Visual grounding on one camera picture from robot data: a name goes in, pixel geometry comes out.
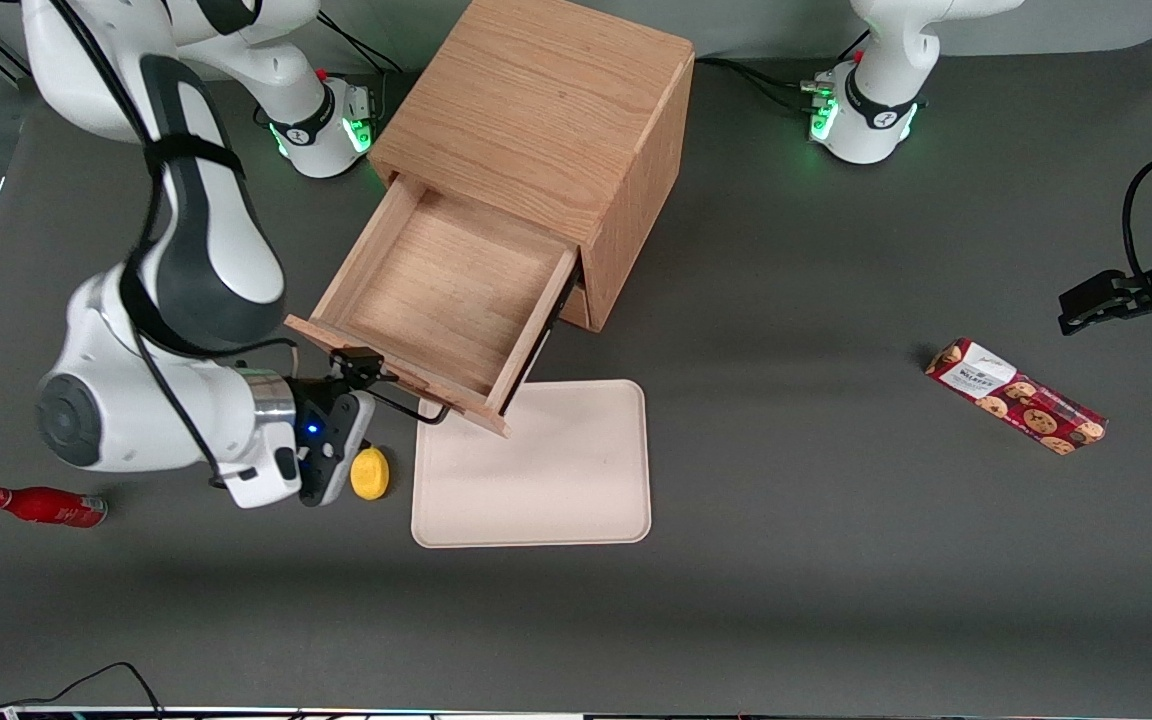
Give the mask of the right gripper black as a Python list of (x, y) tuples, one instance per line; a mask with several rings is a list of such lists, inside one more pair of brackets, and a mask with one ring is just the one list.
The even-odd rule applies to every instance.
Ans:
[(369, 347), (334, 348), (338, 381), (296, 379), (296, 442), (300, 450), (303, 506), (338, 500), (346, 483), (344, 450), (349, 437), (348, 392), (369, 392), (382, 369), (384, 356)]

